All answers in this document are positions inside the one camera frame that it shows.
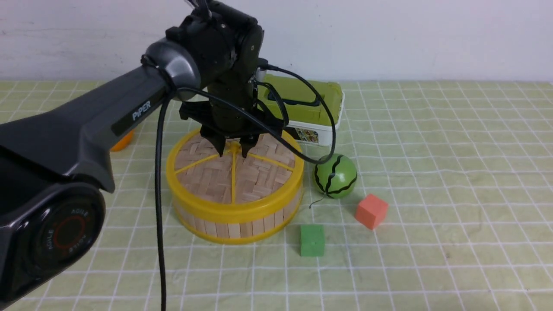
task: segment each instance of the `piper logo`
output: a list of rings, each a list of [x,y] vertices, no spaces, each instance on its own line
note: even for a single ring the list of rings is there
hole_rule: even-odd
[[[139,109],[137,109],[135,112],[133,112],[133,121],[136,121],[136,119],[140,118],[140,116],[147,112],[151,108],[150,101],[145,102],[142,106],[140,106]]]

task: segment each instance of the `white wall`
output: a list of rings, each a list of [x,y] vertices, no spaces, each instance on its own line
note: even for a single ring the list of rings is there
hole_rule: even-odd
[[[223,0],[262,56],[311,79],[553,81],[552,0]],[[0,79],[111,79],[184,0],[0,0]]]

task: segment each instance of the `bamboo steamer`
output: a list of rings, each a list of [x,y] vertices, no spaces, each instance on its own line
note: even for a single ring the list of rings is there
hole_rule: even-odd
[[[301,150],[286,132],[283,138]],[[304,161],[268,134],[246,158],[237,140],[229,140],[220,157],[199,129],[175,145],[166,165],[181,223],[222,244],[259,241],[284,228],[299,208],[303,173]]]

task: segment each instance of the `green ball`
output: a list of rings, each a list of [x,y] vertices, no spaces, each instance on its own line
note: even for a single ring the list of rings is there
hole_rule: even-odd
[[[315,165],[313,180],[319,192],[333,199],[343,198],[355,187],[357,168],[351,159],[335,153],[328,162]]]

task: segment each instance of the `container label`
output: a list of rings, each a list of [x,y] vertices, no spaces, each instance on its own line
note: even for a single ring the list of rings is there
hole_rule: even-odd
[[[297,141],[319,143],[319,134],[312,129],[286,127],[284,130]]]

